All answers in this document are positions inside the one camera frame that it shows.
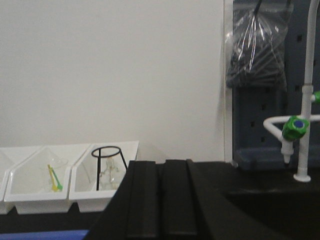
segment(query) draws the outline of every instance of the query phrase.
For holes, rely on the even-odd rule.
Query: black wire stand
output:
[[[112,154],[108,154],[108,155],[101,155],[101,150],[102,149],[116,149],[116,152],[112,153]],[[123,155],[122,150],[121,150],[120,147],[118,147],[118,146],[101,146],[101,147],[98,147],[98,148],[96,148],[95,150],[93,150],[91,152],[91,156],[97,158],[97,170],[96,170],[96,190],[97,191],[99,191],[99,181],[100,181],[100,172],[101,172],[101,159],[111,158],[111,157],[116,156],[118,154],[121,155],[122,162],[124,164],[125,170],[127,170],[128,167],[127,167],[124,155]]]

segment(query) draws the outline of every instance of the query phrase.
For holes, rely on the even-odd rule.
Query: white plastic tray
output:
[[[125,166],[121,156],[118,154],[111,159],[101,159],[101,177],[99,191],[96,191],[97,185],[97,158],[91,156],[91,152],[103,146],[117,146],[121,148],[127,166],[129,161],[134,161],[138,153],[138,141],[126,142],[108,142],[92,144],[77,164],[72,168],[71,184],[69,199],[76,201],[81,213],[103,211],[110,199],[115,194],[122,178],[125,174]],[[111,152],[102,150],[102,153],[110,154]],[[108,166],[113,161],[114,171],[111,177],[115,181],[110,184],[110,172]]]
[[[72,166],[89,144],[43,146],[10,174],[4,201],[15,205],[18,214],[66,213]],[[48,164],[54,169],[62,190],[53,191]]]
[[[7,214],[14,207],[12,202],[4,201],[10,171],[39,148],[40,146],[0,148],[0,214]]]

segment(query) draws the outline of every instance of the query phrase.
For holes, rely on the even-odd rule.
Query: blue knob center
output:
[[[296,128],[303,128],[304,127],[304,123],[301,121],[301,120],[295,120],[293,125],[296,127]]]

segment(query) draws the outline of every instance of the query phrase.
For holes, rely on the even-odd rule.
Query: clear plastic bag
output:
[[[292,4],[233,5],[232,55],[226,85],[235,87],[287,87],[285,38]]]

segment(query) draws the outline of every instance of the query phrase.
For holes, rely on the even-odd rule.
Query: green knob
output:
[[[283,126],[282,136],[290,142],[300,139],[307,132],[308,126],[309,122],[307,120],[291,116]]]
[[[313,95],[315,96],[315,103],[316,104],[320,104],[320,91],[315,91],[314,93],[313,93]]]

